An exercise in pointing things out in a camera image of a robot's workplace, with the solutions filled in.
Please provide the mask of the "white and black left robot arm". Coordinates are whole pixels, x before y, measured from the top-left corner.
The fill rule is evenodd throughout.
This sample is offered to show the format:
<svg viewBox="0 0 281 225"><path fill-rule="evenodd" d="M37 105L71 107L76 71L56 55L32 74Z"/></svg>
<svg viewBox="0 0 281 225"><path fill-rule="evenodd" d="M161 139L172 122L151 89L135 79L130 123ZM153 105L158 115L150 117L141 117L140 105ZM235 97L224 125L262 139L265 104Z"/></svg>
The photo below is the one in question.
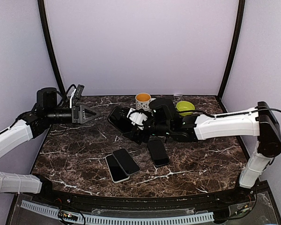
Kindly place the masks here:
<svg viewBox="0 0 281 225"><path fill-rule="evenodd" d="M84 124L100 117L100 112L77 103L84 86L73 86L70 97L62 96L54 87L37 91L37 102L31 111L20 114L12 125L0 132L0 159L19 145L40 136L53 124ZM46 204L53 204L57 195L52 183L41 175L21 175L0 171L0 193L38 194Z"/></svg>

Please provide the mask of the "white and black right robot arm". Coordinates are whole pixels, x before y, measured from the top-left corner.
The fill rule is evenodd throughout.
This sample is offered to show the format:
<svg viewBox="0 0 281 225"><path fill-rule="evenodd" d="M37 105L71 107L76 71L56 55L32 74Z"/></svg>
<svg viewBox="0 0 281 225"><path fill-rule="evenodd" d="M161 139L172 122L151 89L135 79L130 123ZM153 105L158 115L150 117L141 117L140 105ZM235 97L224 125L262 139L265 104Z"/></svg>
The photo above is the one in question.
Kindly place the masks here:
<svg viewBox="0 0 281 225"><path fill-rule="evenodd" d="M126 118L134 126L132 139L144 141L151 135L171 138L180 143L227 136L255 136L257 143L253 155L242 170L238 184L230 192L230 200L240 203L248 195L257 178L267 165L281 153L281 130L278 120L266 102L247 110L208 114L200 110L188 110L188 115L174 107L170 99L158 98L149 103L150 111L130 108Z"/></svg>

